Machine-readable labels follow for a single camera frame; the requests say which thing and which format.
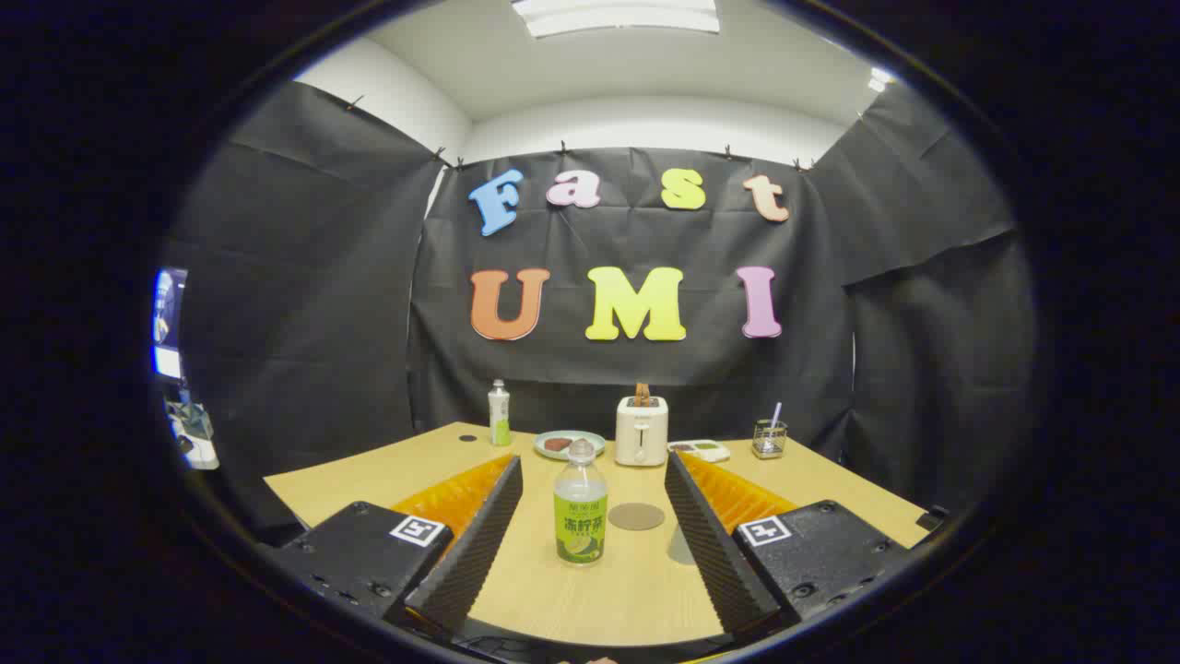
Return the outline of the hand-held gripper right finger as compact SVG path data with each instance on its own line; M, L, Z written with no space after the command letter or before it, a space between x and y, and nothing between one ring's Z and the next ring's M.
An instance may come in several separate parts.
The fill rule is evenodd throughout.
M931 534L927 512L815 451L721 464L674 451L666 492L725 635L821 622L881 589Z

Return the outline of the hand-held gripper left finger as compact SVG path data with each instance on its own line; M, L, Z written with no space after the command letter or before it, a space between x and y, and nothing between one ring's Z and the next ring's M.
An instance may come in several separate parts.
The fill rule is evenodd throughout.
M395 507L345 504L261 553L337 626L447 646L489 579L523 488L520 456L494 456Z

